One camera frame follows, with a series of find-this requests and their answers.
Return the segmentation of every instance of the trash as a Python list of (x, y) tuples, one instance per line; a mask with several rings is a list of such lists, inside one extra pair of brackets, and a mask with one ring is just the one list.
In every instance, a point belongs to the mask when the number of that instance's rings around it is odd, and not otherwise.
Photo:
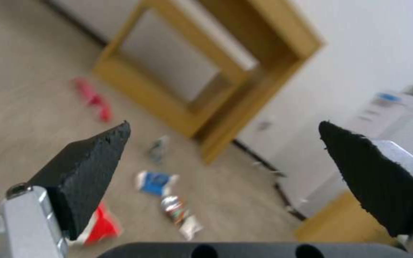
[(90, 84), (86, 78), (82, 77), (77, 77), (72, 81), (75, 83), (77, 90), (85, 98), (88, 105), (98, 106), (100, 119), (103, 122), (109, 122), (113, 116), (111, 107), (105, 99), (95, 91), (92, 84)]
[(171, 193), (171, 187), (178, 178), (178, 175), (167, 175), (165, 173), (144, 170), (136, 175), (136, 189), (157, 196), (166, 196)]
[(118, 220), (101, 202), (77, 240), (68, 241), (68, 243), (70, 245), (93, 245), (101, 239), (118, 237), (121, 233), (122, 229)]
[(149, 149), (149, 158), (156, 163), (161, 164), (163, 157), (167, 154), (168, 143), (170, 138), (167, 135), (164, 135), (157, 139)]
[(179, 227), (179, 232), (188, 240), (203, 229), (195, 216), (190, 213), (178, 196), (166, 196), (161, 202), (162, 209), (172, 222)]

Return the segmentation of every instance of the wooden cube frame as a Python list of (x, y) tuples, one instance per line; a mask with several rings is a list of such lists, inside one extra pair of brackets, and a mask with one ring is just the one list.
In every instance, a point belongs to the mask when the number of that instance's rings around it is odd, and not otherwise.
[[(287, 0), (198, 1), (259, 60), (258, 68), (243, 70), (171, 0), (142, 0), (100, 55), (95, 72), (175, 130), (197, 139), (204, 162), (210, 163), (322, 44)], [(190, 103), (119, 54), (149, 8), (220, 70)]]

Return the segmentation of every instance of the wooden furniture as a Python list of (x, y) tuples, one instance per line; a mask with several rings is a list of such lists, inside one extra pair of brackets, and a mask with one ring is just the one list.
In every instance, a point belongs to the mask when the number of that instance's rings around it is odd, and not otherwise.
[[(200, 13), (186, 12), (186, 6), (199, 3), (252, 54), (257, 66), (249, 69), (240, 64), (196, 20)], [(220, 70), (189, 103), (119, 51), (148, 9)], [(203, 160), (210, 163), (320, 46), (318, 38), (285, 0), (142, 0), (102, 52), (95, 72), (169, 126), (197, 139)]]
[(372, 215), (361, 208), (350, 191), (344, 192), (321, 212), (304, 221), (295, 236), (302, 242), (397, 243)]

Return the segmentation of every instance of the floor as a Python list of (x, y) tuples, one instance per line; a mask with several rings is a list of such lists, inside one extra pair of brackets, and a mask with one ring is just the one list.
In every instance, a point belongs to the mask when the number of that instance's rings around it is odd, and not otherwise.
[[(159, 199), (133, 188), (143, 169), (155, 169), (145, 155), (151, 142), (170, 136), (170, 152), (159, 168), (177, 173), (175, 192), (204, 226), (196, 241), (292, 241), (299, 222), (285, 212), (270, 173), (230, 147), (204, 166), (194, 142), (90, 74), (100, 47), (34, 0), (0, 0), (0, 201), (5, 190), (26, 181), (68, 142), (84, 139), (122, 120), (131, 141), (104, 197), (120, 219), (123, 234), (93, 247), (73, 247), (70, 257), (96, 257), (125, 242), (182, 242), (159, 208)], [(101, 123), (70, 83), (87, 76), (108, 98), (111, 123)]]

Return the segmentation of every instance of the screw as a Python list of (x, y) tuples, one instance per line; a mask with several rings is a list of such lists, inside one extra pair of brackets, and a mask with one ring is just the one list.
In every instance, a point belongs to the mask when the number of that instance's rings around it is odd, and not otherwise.
[(17, 183), (16, 185), (11, 186), (6, 192), (6, 199), (10, 200), (17, 196), (21, 196), (24, 193), (32, 191), (33, 188), (27, 183)]

